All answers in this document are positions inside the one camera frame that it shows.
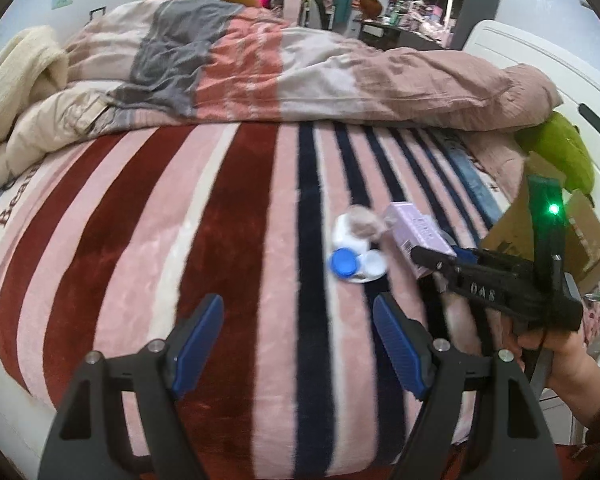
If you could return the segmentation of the person right hand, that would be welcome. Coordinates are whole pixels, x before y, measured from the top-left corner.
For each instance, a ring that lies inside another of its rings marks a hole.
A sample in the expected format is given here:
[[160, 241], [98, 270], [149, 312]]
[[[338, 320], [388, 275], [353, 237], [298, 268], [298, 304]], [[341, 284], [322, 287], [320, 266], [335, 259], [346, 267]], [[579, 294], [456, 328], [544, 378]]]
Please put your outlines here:
[[569, 330], [532, 330], [521, 335], [513, 333], [513, 322], [502, 319], [504, 347], [521, 362], [524, 350], [535, 350], [542, 344], [554, 352], [552, 371], [546, 380], [570, 408], [573, 416], [586, 428], [591, 428], [600, 414], [600, 367], [586, 352], [583, 328]]

